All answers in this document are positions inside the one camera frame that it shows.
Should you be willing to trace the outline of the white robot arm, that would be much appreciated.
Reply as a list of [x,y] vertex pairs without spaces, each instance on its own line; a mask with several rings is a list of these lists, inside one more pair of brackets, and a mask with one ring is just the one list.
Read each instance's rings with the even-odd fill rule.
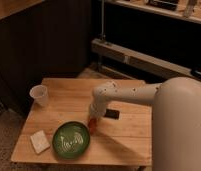
[[201,171],[201,82],[189,77],[124,88],[96,86],[89,115],[101,118],[113,101],[152,108],[152,171]]

